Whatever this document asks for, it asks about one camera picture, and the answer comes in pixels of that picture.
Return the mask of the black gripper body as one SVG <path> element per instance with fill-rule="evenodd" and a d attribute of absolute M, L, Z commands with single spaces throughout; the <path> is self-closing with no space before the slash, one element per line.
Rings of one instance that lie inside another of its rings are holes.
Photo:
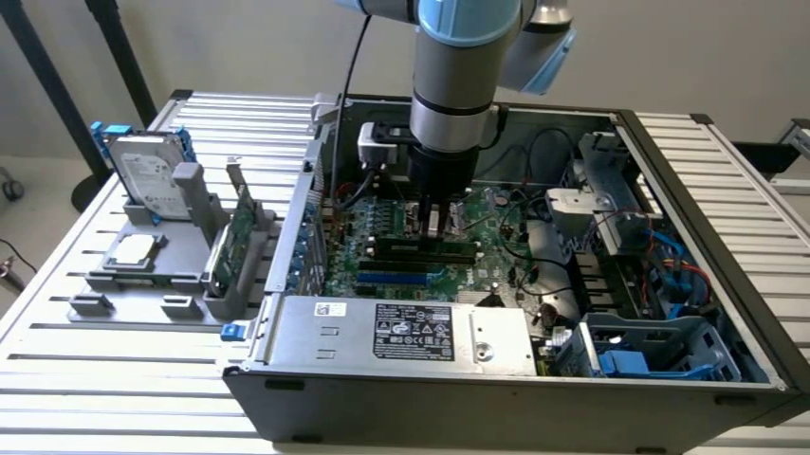
<path fill-rule="evenodd" d="M 415 146 L 408 150 L 407 177 L 423 199 L 443 204 L 474 179 L 479 148 L 446 153 Z"/>

